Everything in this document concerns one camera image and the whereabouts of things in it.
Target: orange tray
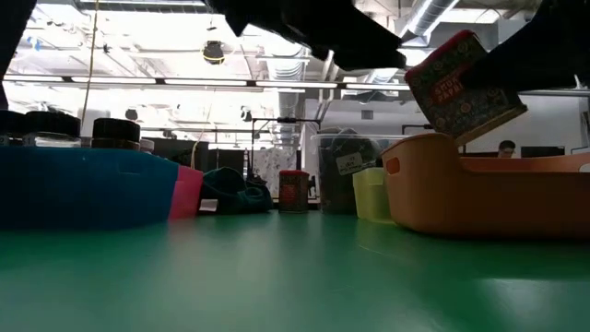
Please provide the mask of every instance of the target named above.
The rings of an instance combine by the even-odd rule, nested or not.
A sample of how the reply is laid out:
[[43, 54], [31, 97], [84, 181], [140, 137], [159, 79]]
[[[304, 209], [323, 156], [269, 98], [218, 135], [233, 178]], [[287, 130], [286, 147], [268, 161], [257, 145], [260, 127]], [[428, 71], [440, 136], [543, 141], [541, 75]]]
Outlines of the orange tray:
[[444, 134], [406, 138], [383, 152], [393, 220], [460, 237], [590, 238], [590, 173], [580, 172], [587, 164], [590, 153], [459, 158]]

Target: person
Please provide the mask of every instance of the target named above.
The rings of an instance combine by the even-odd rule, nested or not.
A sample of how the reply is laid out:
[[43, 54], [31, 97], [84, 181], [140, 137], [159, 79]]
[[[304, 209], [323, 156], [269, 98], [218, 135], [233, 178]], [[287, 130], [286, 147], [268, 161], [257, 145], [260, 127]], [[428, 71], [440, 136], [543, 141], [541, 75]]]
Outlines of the person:
[[511, 140], [505, 140], [498, 146], [498, 158], [512, 158], [516, 144]]

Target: desk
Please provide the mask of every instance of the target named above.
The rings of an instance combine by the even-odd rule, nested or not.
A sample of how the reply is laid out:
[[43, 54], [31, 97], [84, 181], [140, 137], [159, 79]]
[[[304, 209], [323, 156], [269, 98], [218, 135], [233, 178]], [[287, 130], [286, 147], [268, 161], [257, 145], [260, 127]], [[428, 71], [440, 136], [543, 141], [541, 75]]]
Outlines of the desk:
[[0, 233], [0, 331], [587, 331], [590, 246], [253, 215]]

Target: white wall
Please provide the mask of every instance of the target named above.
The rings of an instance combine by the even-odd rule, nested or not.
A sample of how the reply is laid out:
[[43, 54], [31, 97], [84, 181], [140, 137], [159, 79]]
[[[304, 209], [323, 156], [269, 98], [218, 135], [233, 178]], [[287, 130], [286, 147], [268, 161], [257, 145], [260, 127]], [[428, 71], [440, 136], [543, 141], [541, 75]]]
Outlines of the white wall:
[[[522, 97], [529, 111], [467, 145], [467, 151], [494, 151], [501, 141], [511, 139], [521, 146], [564, 146], [566, 153], [585, 145], [580, 111], [587, 111], [587, 101], [571, 97]], [[307, 114], [314, 114], [317, 101], [307, 100]], [[361, 120], [361, 110], [373, 110], [373, 120]], [[370, 102], [335, 101], [325, 115], [322, 128], [351, 127], [360, 134], [401, 135], [402, 125], [424, 125], [428, 121], [412, 101]], [[420, 130], [409, 129], [410, 135]]]

